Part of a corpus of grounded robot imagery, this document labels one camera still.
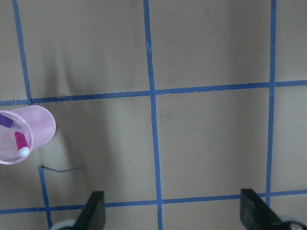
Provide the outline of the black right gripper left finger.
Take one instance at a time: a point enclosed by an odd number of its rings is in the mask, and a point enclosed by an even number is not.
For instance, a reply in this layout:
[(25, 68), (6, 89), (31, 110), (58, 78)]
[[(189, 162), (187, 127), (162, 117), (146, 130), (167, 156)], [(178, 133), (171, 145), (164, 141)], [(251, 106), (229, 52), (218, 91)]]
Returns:
[(105, 197), (103, 191), (92, 192), (81, 214), (78, 216), (74, 230), (103, 230), (106, 223)]

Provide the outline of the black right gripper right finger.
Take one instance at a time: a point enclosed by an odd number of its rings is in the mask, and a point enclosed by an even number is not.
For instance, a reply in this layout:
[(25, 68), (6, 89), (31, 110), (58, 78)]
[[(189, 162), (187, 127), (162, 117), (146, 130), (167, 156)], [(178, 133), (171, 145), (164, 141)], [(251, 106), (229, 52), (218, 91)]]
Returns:
[(241, 189), (240, 220), (246, 230), (284, 230), (281, 219), (252, 189)]

